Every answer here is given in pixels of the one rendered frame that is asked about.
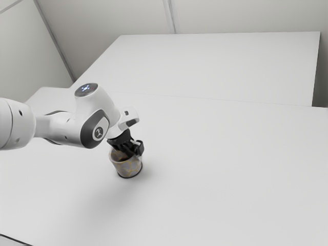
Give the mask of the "grey mug with gold veins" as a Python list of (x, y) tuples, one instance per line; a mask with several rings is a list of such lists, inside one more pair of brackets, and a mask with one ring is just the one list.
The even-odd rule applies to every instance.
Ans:
[(112, 148), (109, 152), (109, 160), (115, 167), (119, 176), (131, 178), (136, 176), (142, 170), (142, 157), (127, 154)]

